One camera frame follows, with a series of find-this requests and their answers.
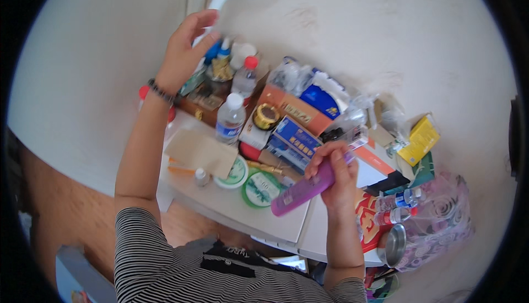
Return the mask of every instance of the purple comb case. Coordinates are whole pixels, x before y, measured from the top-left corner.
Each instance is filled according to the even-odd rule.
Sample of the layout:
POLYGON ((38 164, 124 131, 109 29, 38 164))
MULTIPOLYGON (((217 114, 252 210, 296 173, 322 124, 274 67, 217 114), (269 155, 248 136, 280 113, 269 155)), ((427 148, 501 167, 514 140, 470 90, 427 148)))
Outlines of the purple comb case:
MULTIPOLYGON (((352 151, 343 155, 347 164, 354 160, 352 151)), ((334 184, 334 171, 330 160, 326 157, 318 167, 318 173, 310 179, 301 179, 295 185, 288 188, 277 196, 270 206, 272 213, 280 217, 299 207, 314 196, 321 194, 324 190, 334 184)))

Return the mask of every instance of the wooden floor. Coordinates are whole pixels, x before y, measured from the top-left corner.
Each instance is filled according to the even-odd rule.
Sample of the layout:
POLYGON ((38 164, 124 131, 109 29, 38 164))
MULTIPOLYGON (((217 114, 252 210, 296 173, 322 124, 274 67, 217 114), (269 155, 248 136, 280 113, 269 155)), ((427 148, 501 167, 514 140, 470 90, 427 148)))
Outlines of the wooden floor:
MULTIPOLYGON (((21 148, 20 156, 28 184, 26 198, 35 211, 32 246, 50 283, 56 287, 55 253, 63 244, 82 245, 89 262, 113 281, 114 199, 57 172, 27 148, 21 148)), ((175 202, 162 214, 162 228, 172 246, 216 234, 228 245, 257 249, 268 256, 288 255, 175 202)))

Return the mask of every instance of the gold tin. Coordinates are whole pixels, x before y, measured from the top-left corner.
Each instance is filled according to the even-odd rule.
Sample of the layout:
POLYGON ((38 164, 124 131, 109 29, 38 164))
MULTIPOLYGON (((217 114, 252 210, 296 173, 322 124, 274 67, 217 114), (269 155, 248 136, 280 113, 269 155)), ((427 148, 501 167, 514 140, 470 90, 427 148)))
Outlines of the gold tin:
POLYGON ((268 103, 263 103, 253 112, 252 119, 260 129, 270 130, 279 121, 279 111, 268 103))

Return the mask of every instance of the yellow box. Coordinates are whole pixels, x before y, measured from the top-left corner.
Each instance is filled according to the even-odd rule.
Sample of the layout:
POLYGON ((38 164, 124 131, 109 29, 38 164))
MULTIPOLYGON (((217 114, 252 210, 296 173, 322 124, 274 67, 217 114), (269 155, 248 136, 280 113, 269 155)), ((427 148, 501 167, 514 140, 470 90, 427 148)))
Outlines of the yellow box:
POLYGON ((410 145, 397 152, 409 165, 415 166, 439 140, 435 121, 431 114, 425 115, 409 134, 410 145))

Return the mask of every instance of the red bottle cap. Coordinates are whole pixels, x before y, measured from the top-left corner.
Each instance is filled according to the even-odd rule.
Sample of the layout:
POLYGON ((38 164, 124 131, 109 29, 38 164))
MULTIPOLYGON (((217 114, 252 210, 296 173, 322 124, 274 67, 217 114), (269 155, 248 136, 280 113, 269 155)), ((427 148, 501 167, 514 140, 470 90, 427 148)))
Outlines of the red bottle cap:
POLYGON ((138 92, 138 94, 140 95, 140 99, 142 101, 145 101, 145 97, 147 96, 147 93, 149 92, 149 86, 145 85, 145 86, 142 86, 142 88, 140 88, 140 91, 138 92))
POLYGON ((175 120, 175 117, 176 117, 176 109, 175 109, 175 107, 171 106, 169 108, 169 115, 167 117, 167 123, 170 123, 173 120, 175 120))
POLYGON ((248 56, 244 60, 244 67, 247 69, 257 68, 257 64, 259 64, 259 60, 255 56, 248 56))

